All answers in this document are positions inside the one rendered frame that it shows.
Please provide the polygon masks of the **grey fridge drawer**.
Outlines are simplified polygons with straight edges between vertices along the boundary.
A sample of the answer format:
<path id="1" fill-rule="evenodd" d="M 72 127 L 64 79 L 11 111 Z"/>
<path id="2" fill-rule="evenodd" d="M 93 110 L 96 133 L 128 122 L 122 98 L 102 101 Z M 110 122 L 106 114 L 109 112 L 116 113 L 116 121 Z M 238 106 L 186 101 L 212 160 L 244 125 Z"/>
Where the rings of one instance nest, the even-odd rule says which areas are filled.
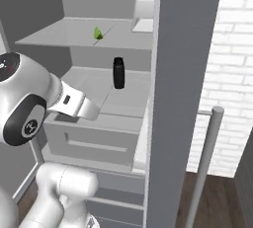
<path id="1" fill-rule="evenodd" d="M 43 127 L 52 154 L 129 171 L 141 124 L 141 118 L 131 116 L 100 114 L 87 120 L 50 114 Z"/>

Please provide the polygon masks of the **grey glass fridge shelf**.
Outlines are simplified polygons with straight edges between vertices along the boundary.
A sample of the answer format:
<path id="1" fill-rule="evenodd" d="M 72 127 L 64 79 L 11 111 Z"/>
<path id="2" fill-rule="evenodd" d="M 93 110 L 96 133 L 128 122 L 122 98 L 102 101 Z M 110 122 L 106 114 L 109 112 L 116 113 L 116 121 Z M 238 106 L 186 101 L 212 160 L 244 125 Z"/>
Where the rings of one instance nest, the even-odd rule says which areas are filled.
<path id="1" fill-rule="evenodd" d="M 94 39 L 96 27 L 102 31 L 102 39 Z M 63 18 L 17 44 L 151 49 L 152 34 L 134 33 L 131 20 Z"/>

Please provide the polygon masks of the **black bottle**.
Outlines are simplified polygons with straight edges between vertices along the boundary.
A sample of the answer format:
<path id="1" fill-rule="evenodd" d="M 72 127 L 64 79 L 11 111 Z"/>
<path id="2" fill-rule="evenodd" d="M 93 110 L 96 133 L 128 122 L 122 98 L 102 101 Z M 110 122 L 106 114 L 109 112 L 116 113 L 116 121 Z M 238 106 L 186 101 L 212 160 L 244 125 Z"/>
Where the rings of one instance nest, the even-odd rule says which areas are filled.
<path id="1" fill-rule="evenodd" d="M 125 87 L 125 64 L 121 57 L 114 58 L 113 78 L 116 89 L 123 89 Z"/>

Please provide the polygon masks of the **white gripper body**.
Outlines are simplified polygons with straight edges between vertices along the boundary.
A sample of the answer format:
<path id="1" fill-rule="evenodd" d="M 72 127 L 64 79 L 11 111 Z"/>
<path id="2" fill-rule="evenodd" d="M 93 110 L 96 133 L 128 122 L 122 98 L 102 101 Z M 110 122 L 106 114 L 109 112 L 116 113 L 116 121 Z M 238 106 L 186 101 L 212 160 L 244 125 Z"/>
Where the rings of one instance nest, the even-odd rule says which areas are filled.
<path id="1" fill-rule="evenodd" d="M 95 120 L 100 113 L 100 108 L 89 98 L 84 97 L 80 110 L 77 113 L 78 117 L 89 120 Z"/>

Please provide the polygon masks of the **green lemon wedge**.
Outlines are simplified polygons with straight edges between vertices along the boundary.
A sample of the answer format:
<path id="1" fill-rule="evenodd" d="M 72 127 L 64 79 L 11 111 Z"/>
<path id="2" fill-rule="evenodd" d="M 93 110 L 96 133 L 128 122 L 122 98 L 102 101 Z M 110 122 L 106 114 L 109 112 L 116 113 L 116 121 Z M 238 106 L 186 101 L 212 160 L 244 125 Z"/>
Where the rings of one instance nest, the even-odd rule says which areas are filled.
<path id="1" fill-rule="evenodd" d="M 93 37 L 94 37 L 94 39 L 102 39 L 103 38 L 102 31 L 98 27 L 95 28 Z"/>

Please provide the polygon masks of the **white fridge door bin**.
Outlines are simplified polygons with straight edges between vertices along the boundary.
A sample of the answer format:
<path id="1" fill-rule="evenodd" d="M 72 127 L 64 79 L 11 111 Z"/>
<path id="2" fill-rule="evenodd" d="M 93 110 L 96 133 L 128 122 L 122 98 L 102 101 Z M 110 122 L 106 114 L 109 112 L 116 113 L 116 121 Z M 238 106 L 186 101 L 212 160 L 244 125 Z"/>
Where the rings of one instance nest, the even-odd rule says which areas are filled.
<path id="1" fill-rule="evenodd" d="M 131 30 L 134 33 L 152 33 L 154 0 L 134 0 Z"/>

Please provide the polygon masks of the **grey fridge door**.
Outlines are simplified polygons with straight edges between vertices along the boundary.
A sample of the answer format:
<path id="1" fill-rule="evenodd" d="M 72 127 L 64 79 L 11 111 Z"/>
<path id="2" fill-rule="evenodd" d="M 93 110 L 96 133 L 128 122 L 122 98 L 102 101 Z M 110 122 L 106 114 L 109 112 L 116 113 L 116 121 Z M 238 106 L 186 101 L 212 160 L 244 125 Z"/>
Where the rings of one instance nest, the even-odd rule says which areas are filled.
<path id="1" fill-rule="evenodd" d="M 155 0 L 143 228 L 175 228 L 219 0 Z"/>

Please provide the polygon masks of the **grey cabinet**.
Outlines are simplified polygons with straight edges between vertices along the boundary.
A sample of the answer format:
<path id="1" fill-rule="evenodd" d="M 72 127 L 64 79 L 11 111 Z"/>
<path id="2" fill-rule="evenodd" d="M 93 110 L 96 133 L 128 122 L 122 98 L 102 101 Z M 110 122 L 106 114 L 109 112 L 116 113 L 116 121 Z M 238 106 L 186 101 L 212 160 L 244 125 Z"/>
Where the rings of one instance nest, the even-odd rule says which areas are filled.
<path id="1" fill-rule="evenodd" d="M 234 176 L 246 228 L 253 228 L 253 135 L 248 138 Z"/>

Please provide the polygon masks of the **grey fridge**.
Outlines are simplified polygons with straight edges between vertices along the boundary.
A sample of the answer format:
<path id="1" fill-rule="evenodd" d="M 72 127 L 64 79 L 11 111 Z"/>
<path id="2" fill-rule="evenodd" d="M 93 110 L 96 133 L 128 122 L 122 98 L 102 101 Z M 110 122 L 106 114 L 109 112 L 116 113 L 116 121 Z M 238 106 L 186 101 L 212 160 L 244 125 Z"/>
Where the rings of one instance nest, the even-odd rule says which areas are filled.
<path id="1" fill-rule="evenodd" d="M 131 20 L 134 0 L 0 0 L 0 21 L 12 49 L 31 57 L 56 76 L 83 90 L 102 107 L 101 114 L 131 116 L 143 121 L 146 107 L 151 49 L 95 46 L 17 44 L 63 18 Z M 113 78 L 115 57 L 125 64 L 125 87 L 116 89 Z M 142 225 L 144 179 L 133 171 L 90 166 L 87 161 L 52 154 L 44 127 L 38 142 L 48 161 L 66 162 L 93 169 L 100 177 L 99 196 L 125 201 L 115 206 L 91 201 L 91 211 L 103 227 L 137 228 Z"/>

